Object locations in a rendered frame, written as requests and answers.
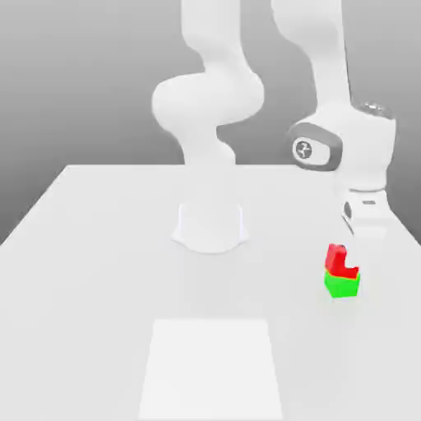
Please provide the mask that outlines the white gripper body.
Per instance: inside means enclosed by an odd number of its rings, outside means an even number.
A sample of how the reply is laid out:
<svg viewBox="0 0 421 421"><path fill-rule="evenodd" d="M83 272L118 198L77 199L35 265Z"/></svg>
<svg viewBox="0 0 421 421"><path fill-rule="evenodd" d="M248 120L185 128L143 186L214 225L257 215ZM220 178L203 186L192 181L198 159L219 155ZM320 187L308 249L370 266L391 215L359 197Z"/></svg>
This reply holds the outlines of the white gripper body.
<svg viewBox="0 0 421 421"><path fill-rule="evenodd" d="M340 244L351 249L356 244L370 244L382 241L387 234L389 220L379 215L341 214L342 231Z"/></svg>

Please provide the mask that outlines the small red cube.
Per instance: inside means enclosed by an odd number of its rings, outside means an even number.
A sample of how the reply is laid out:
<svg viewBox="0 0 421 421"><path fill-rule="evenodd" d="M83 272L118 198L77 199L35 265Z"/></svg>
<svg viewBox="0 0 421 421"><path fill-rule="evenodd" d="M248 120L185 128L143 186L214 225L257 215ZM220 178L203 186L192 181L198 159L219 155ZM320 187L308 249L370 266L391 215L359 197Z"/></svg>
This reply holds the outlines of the small red cube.
<svg viewBox="0 0 421 421"><path fill-rule="evenodd" d="M346 257L345 245L331 243L326 253L325 269L335 277L356 280L359 275L359 267L347 267L345 265Z"/></svg>

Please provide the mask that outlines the small green cube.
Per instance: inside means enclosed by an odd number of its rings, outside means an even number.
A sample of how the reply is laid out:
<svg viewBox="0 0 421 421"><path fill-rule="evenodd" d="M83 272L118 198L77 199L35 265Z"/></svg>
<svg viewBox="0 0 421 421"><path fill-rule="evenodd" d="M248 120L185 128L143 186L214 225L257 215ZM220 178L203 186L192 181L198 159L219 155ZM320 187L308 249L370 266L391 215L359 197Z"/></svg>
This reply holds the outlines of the small green cube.
<svg viewBox="0 0 421 421"><path fill-rule="evenodd" d="M356 297L359 291L360 274L355 279L332 275L325 270L324 284L332 298Z"/></svg>

